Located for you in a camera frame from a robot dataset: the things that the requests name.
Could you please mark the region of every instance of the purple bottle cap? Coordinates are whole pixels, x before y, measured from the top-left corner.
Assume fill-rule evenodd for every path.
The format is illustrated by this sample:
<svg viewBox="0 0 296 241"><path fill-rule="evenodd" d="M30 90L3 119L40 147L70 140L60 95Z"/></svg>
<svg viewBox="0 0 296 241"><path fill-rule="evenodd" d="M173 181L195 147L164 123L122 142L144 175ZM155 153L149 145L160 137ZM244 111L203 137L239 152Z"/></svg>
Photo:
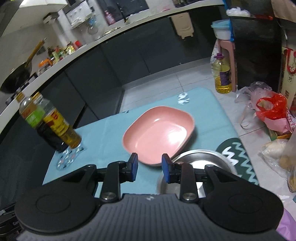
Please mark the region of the purple bottle cap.
<svg viewBox="0 0 296 241"><path fill-rule="evenodd" d="M215 56L216 59L224 59L224 56L222 53L217 53L217 55Z"/></svg>

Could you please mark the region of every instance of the wok handle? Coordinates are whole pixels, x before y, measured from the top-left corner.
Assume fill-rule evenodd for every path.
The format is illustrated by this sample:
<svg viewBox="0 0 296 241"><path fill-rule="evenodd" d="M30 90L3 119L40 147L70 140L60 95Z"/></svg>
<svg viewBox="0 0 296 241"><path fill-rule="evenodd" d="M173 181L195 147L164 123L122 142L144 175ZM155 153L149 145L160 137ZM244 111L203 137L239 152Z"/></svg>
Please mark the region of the wok handle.
<svg viewBox="0 0 296 241"><path fill-rule="evenodd" d="M39 51L39 49L41 49L41 47L44 45L45 43L45 39L41 40L37 46L35 47L35 49L33 50L33 52L31 53L31 55L29 56L29 58L27 59L27 62L25 64L25 68L28 67L29 63L32 61L33 57L35 56L35 54Z"/></svg>

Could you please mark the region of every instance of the metal bowl rim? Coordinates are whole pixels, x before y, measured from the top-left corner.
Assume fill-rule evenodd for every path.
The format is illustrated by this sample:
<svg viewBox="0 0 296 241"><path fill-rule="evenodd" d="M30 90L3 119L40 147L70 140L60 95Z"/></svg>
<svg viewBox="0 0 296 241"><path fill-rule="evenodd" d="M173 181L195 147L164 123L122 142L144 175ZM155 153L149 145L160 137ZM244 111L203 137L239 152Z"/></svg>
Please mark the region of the metal bowl rim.
<svg viewBox="0 0 296 241"><path fill-rule="evenodd" d="M172 162L176 162L178 159L180 159L181 157L184 157L184 156L187 156L187 155L190 155L190 154L193 154L193 153L207 153L207 154L212 154L212 155L215 155L219 158L221 158L223 161L225 161L225 163L228 165L228 167L230 168L232 174L234 175L238 175L237 174L237 170L235 169L235 167L231 164L231 162L224 156L222 155L220 152L217 152L217 151L212 151L212 150L206 150L206 149L195 149L195 150L189 150L189 151L186 151L186 152L183 152L181 153L180 155L176 156ZM159 175L158 177L158 180L157 180L157 187L156 187L156 192L159 194L160 193L160 187L161 187L161 183L162 183L162 180L164 178L164 174L163 172L161 172L161 174Z"/></svg>

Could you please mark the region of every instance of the round black disc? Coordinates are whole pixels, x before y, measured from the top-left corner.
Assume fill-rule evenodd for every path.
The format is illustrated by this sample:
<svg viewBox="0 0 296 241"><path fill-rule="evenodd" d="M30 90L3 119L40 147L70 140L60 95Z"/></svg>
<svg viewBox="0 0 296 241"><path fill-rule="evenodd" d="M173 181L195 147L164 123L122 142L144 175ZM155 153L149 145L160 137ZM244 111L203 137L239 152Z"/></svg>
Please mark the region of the round black disc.
<svg viewBox="0 0 296 241"><path fill-rule="evenodd" d="M28 230L54 234L74 230L96 211L94 197L78 183L52 182L26 192L15 204L20 224Z"/></svg>
<svg viewBox="0 0 296 241"><path fill-rule="evenodd" d="M276 195L245 180L220 183L207 195L203 208L220 227L249 234L276 229L283 214Z"/></svg>

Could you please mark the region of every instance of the metal screw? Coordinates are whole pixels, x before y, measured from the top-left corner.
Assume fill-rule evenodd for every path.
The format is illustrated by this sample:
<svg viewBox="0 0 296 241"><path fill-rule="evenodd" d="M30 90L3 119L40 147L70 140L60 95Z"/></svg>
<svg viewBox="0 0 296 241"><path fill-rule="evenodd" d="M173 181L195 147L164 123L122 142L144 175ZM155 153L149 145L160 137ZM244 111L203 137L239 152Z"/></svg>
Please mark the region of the metal screw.
<svg viewBox="0 0 296 241"><path fill-rule="evenodd" d="M196 194L192 192L184 193L182 197L187 201L192 201L197 198Z"/></svg>
<svg viewBox="0 0 296 241"><path fill-rule="evenodd" d="M116 194L113 192L104 192L101 196L102 199L105 200L112 200L114 198L116 198Z"/></svg>

